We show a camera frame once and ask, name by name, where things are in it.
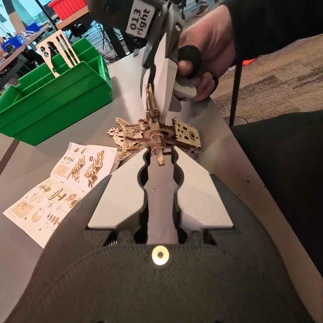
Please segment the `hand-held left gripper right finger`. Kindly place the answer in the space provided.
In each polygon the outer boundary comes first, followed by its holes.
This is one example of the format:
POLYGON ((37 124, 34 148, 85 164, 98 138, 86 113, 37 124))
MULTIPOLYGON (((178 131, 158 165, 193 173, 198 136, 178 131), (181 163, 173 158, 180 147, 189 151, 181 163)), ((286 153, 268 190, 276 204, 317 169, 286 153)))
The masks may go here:
POLYGON ((179 147, 172 147, 173 221, 182 230, 231 229, 233 222, 210 173, 179 147))

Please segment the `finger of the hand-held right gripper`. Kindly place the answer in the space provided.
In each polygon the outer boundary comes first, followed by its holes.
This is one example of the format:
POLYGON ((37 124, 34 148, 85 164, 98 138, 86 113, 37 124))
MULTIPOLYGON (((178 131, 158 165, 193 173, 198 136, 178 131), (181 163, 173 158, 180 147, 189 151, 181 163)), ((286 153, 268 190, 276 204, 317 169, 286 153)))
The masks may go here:
POLYGON ((142 59, 142 74, 140 79, 140 96, 145 112, 147 111, 146 87, 148 88, 149 84, 151 84, 152 91, 154 91, 154 79, 156 76, 155 54, 156 48, 152 46, 145 47, 142 59))
POLYGON ((166 58, 165 33, 157 48, 154 64, 156 67, 154 77, 154 99, 155 106, 159 111, 160 122, 165 122, 171 103, 175 78, 177 74, 177 63, 166 58))

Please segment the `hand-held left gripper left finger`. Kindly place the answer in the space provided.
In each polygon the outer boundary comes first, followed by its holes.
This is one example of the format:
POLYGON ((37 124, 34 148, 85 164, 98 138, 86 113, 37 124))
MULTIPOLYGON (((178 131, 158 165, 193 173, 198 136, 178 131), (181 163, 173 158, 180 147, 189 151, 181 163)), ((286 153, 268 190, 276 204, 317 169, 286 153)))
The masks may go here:
POLYGON ((91 229, 139 230, 148 224, 150 148, 144 148, 117 169, 108 180, 89 220, 91 229))

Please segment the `wooden model chassis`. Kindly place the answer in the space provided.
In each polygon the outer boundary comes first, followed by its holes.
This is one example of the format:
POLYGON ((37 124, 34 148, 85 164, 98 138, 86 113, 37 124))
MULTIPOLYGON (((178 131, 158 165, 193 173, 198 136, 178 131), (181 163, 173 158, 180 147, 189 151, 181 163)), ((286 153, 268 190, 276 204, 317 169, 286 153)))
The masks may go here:
MULTIPOLYGON (((148 132, 151 129, 151 126, 153 123, 156 123, 157 126, 159 125, 160 122, 159 120, 159 111, 157 107, 155 106, 155 99, 154 95, 152 92, 152 87, 151 84, 149 84, 149 87, 146 87, 146 94, 147 94, 147 111, 146 111, 146 118, 144 119, 139 119, 138 123, 141 131, 143 132, 143 138, 139 139, 134 139, 134 138, 129 138, 125 137, 127 142, 137 142, 139 146, 135 148, 134 146, 132 147, 132 151, 134 153, 140 152, 144 148, 150 148, 149 143, 149 135, 148 132)), ((171 154, 168 149, 171 149, 172 145, 178 146, 181 150, 184 152, 189 152, 192 154, 199 153, 201 150, 201 142, 200 142, 200 135, 198 130, 190 126, 177 118, 172 119, 172 126, 174 126, 175 130, 175 140, 171 144, 169 148, 166 148, 167 150, 165 152, 164 150, 164 155, 169 155, 171 154)))

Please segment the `person's right forearm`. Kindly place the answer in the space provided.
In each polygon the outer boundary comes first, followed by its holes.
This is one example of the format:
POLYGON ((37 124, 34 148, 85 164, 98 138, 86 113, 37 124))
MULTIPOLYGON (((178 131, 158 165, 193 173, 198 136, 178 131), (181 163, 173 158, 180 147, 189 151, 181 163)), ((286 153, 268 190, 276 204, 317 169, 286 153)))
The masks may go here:
POLYGON ((227 0, 236 54, 242 60, 271 54, 323 33, 322 0, 227 0))

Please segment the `person's right hand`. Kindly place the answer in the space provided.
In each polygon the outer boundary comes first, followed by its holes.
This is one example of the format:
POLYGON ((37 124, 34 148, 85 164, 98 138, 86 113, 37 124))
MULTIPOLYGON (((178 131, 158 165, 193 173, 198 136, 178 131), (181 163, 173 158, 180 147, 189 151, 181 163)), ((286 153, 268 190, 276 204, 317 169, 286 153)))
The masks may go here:
POLYGON ((232 66, 235 60, 234 30, 230 12, 225 5, 198 20, 186 29, 179 39, 179 48, 192 45, 199 49, 203 73, 191 80, 197 95, 193 102, 208 98, 219 79, 232 66))

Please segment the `wooden top desk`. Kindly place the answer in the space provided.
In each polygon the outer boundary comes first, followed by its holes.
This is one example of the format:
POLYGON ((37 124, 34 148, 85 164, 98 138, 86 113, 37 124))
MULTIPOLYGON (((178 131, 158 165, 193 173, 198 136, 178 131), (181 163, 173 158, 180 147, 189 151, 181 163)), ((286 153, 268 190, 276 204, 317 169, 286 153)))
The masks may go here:
POLYGON ((62 22, 58 23, 56 26, 61 30, 68 30, 72 28, 74 31, 84 34, 87 32, 87 30, 89 30, 92 21, 93 18, 90 13, 86 13, 79 17, 74 17, 73 15, 71 15, 62 22))

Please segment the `red storage bin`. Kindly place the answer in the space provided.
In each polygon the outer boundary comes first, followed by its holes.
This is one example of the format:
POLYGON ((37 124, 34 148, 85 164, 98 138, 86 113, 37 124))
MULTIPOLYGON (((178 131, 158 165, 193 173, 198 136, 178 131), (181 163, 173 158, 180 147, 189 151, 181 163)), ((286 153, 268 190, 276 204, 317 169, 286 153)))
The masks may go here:
POLYGON ((87 0, 54 0, 48 3, 63 21, 87 5, 87 0))

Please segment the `wooden side panel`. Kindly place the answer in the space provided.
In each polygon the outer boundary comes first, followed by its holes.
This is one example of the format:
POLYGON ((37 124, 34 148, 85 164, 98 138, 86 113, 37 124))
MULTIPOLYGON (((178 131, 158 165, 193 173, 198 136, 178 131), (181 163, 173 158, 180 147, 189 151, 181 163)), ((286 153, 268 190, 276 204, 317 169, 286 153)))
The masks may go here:
POLYGON ((130 124, 121 118, 116 118, 116 123, 119 127, 109 129, 107 135, 112 137, 119 146, 121 151, 117 152, 116 157, 117 161, 121 162, 134 153, 131 150, 133 146, 135 148, 139 146, 137 142, 127 142, 125 137, 134 139, 143 138, 143 132, 141 131, 139 124, 130 124))

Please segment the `black light stand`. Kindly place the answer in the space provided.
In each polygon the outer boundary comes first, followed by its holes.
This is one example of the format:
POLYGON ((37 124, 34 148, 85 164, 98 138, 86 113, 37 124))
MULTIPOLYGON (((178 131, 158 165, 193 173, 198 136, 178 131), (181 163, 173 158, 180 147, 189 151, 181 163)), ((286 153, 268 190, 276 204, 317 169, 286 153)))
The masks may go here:
POLYGON ((55 28, 56 31, 58 31, 59 29, 57 28, 54 20, 51 18, 50 14, 47 12, 47 10, 44 8, 44 6, 42 6, 42 4, 40 3, 39 0, 35 0, 35 2, 37 3, 37 5, 41 8, 41 10, 43 11, 43 13, 46 15, 46 17, 49 19, 49 21, 51 22, 52 26, 55 28))

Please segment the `instruction booklet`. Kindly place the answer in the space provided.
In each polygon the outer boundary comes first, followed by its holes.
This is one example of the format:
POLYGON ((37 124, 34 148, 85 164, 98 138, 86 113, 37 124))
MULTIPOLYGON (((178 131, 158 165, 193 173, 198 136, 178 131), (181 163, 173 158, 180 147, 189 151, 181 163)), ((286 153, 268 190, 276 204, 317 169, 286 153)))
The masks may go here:
POLYGON ((108 176, 118 148, 69 143, 50 177, 3 212, 42 248, 66 215, 108 176))

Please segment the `black table leg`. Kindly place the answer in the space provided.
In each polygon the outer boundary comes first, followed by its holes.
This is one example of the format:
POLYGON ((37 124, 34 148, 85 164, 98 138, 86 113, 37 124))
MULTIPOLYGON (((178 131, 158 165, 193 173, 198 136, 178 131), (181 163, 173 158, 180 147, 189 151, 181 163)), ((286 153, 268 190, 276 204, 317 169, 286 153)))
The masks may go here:
POLYGON ((238 95, 239 95, 239 88, 240 88, 240 80, 242 75, 242 68, 243 68, 243 61, 238 60, 236 63, 235 69, 235 76, 233 82, 233 89, 232 89, 232 99, 231 99, 231 109, 230 115, 228 117, 224 117, 225 122, 229 127, 247 124, 248 121, 243 119, 242 117, 236 116, 236 108, 238 102, 238 95))

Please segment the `wooden cutout sheet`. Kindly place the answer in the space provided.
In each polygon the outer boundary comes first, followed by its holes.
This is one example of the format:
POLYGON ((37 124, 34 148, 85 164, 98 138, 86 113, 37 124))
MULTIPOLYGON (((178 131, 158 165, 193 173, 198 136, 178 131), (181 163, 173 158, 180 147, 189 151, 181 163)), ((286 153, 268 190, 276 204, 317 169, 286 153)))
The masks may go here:
POLYGON ((71 44, 65 37, 63 31, 58 30, 53 35, 49 36, 48 38, 36 45, 36 48, 40 52, 42 58, 44 59, 44 62, 47 64, 47 66, 56 78, 59 77, 60 74, 54 70, 54 65, 51 58, 50 43, 52 43, 56 47, 59 54, 61 55, 61 57, 63 58, 63 60, 69 68, 72 68, 78 63, 80 63, 78 56, 74 52, 71 44))

